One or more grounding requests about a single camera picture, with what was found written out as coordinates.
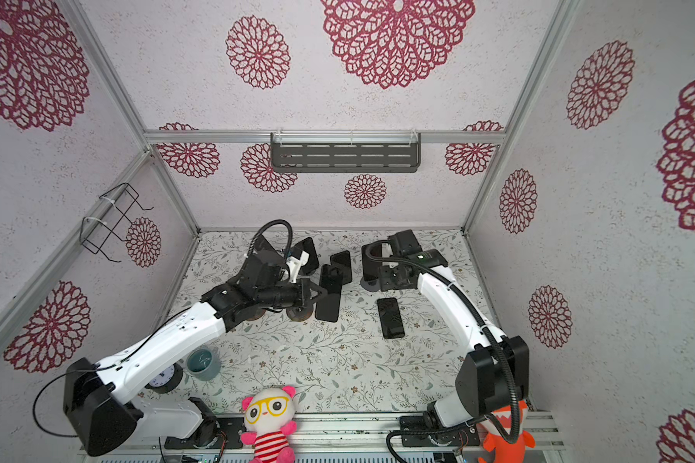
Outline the black phone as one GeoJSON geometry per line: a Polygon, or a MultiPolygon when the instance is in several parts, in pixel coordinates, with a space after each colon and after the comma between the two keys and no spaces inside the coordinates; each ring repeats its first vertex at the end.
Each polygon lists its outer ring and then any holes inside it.
{"type": "Polygon", "coordinates": [[[323,299],[317,302],[315,318],[320,321],[335,323],[339,319],[343,272],[340,268],[325,264],[320,272],[319,286],[326,290],[323,299]]]}
{"type": "Polygon", "coordinates": [[[363,245],[361,248],[362,280],[368,284],[376,285],[380,280],[382,248],[379,241],[363,245]]]}
{"type": "Polygon", "coordinates": [[[343,286],[348,285],[353,281],[353,266],[351,265],[351,252],[345,250],[331,255],[330,264],[336,267],[341,272],[343,286]]]}
{"type": "Polygon", "coordinates": [[[303,253],[308,255],[308,259],[299,269],[299,274],[301,276],[312,276],[320,268],[319,254],[312,237],[306,237],[299,241],[293,247],[293,250],[295,254],[298,254],[299,260],[302,260],[301,255],[303,253]]]}
{"type": "Polygon", "coordinates": [[[378,316],[384,339],[393,340],[405,337],[405,327],[403,327],[398,300],[396,298],[378,299],[376,306],[378,306],[378,316]]]}

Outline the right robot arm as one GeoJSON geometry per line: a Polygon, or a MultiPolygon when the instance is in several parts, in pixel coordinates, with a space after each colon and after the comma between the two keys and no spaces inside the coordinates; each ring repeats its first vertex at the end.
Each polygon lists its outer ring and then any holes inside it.
{"type": "Polygon", "coordinates": [[[448,260],[425,250],[411,230],[367,244],[362,258],[376,266],[381,291],[416,289],[438,311],[464,354],[453,392],[430,403],[426,426],[438,433],[487,422],[509,444],[522,436],[529,391],[529,348],[480,312],[448,260]]]}

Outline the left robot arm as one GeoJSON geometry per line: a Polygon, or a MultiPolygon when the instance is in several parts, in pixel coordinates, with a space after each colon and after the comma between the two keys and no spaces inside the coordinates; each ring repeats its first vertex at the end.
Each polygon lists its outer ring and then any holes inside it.
{"type": "Polygon", "coordinates": [[[106,455],[131,438],[175,438],[199,448],[213,443],[218,419],[202,399],[150,402],[139,392],[166,368],[260,310],[310,316],[327,291],[298,274],[292,260],[272,252],[252,255],[236,276],[156,333],[100,362],[82,358],[71,364],[63,411],[87,455],[106,455]]]}

